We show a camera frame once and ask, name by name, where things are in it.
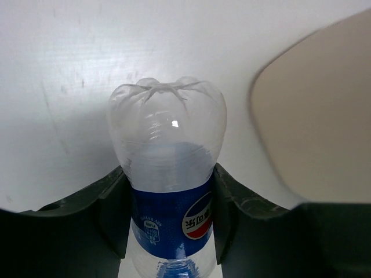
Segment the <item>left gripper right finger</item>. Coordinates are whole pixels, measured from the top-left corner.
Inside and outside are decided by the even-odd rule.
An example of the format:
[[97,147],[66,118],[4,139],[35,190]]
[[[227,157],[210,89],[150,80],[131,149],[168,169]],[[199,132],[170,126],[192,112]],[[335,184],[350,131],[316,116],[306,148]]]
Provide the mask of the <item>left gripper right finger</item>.
[[303,203],[287,210],[212,175],[216,260],[224,277],[369,277],[370,205]]

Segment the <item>clear blue label Pepsi bottle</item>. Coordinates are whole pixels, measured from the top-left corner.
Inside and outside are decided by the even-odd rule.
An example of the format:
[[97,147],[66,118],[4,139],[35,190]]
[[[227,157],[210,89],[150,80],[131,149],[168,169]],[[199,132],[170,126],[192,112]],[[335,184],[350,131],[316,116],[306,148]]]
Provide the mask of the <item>clear blue label Pepsi bottle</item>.
[[210,276],[212,174],[227,125],[222,92],[190,77],[143,78],[113,91],[107,120],[131,186],[130,251],[139,275]]

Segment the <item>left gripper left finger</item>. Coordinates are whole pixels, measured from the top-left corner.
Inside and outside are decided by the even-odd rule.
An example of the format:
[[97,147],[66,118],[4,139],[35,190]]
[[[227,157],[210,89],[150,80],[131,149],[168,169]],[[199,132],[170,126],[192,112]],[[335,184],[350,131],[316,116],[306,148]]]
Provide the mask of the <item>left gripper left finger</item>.
[[120,167],[38,211],[1,210],[1,276],[117,277],[129,227]]

